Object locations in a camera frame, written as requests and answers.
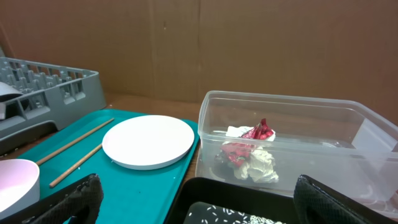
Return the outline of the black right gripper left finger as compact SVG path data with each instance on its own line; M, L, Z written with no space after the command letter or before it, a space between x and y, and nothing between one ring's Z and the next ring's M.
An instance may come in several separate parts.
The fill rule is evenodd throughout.
M98 174L90 174L29 207L1 224L95 223L104 198Z

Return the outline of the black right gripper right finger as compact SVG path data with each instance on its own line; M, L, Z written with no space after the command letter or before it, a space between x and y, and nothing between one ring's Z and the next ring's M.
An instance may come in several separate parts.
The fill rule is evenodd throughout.
M300 223L397 224L307 175L297 179L294 205Z

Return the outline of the wooden chopstick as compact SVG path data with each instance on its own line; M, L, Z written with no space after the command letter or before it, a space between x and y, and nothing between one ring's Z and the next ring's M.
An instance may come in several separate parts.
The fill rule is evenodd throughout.
M57 186L61 181L63 181L66 177L68 177L73 171L79 168L85 161L87 161L90 157L96 154L102 148L102 144L99 144L94 149L92 149L89 153L84 155L79 161L77 161L74 165L69 167L62 175L58 176L55 180L53 180L49 187L52 189Z
M73 141L71 141L70 143L62 146L61 148L57 149L56 151L50 153L49 155L43 157L42 159L38 160L36 162L36 164L38 166L41 166L43 163L47 162L48 160L52 159L53 157L59 155L61 152L65 151L66 149L74 146L76 143L80 142L81 140L83 140L84 138L87 138L89 135L93 134L94 132L98 131L99 129L105 127L107 124L111 123L114 121L114 118L111 118L107 121L105 121L104 123L102 123L101 125L93 128L92 130L88 131L87 133L81 135L80 137L74 139Z

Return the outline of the white tissue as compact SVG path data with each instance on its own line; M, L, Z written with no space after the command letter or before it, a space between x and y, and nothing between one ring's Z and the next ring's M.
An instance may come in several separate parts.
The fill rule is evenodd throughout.
M229 126L226 132L227 137L242 137L244 134L252 130L254 127L240 126L238 128ZM274 141L276 133L273 129L268 129L272 133L266 136L265 141ZM251 150L248 156L239 156L238 152L231 152L227 154L228 166L234 171L235 178L239 180L247 180L249 177L253 182L258 184L276 183L279 181L279 176L274 171L275 159L273 155L263 149L262 146L256 146L255 150Z

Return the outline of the large white plate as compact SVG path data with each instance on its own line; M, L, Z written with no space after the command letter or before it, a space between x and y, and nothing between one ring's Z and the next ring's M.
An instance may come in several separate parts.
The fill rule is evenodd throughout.
M144 115L113 126L104 135L102 148L119 166L154 170L179 161L194 140L193 129L181 119Z

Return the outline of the red snack wrapper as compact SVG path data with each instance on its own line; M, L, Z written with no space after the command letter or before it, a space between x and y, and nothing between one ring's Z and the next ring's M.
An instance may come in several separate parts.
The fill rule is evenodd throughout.
M226 137L274 141L276 138L276 132L267 125L267 120L263 118L254 127L229 126L226 132ZM232 163L233 167L239 168L246 160L249 159L251 153L254 151L254 148L255 146L252 144L225 142L221 146L220 156L227 162Z

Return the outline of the grey bowl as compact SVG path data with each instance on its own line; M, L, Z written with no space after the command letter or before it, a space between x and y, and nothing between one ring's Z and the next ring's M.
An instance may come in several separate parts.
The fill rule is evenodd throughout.
M23 93L19 90L1 82L1 120L24 116L29 100L22 98L22 95Z

